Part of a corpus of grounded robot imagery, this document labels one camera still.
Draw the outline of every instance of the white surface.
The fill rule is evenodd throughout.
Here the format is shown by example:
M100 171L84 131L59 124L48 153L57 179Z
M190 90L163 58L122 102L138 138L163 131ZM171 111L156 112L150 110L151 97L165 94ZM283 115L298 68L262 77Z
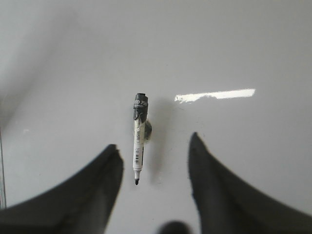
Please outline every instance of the white surface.
M108 234L199 233L187 172L198 131L243 179L312 214L312 1L0 1L7 203L59 184L106 145L124 158ZM256 89L252 97L175 102ZM133 101L153 132L134 185Z

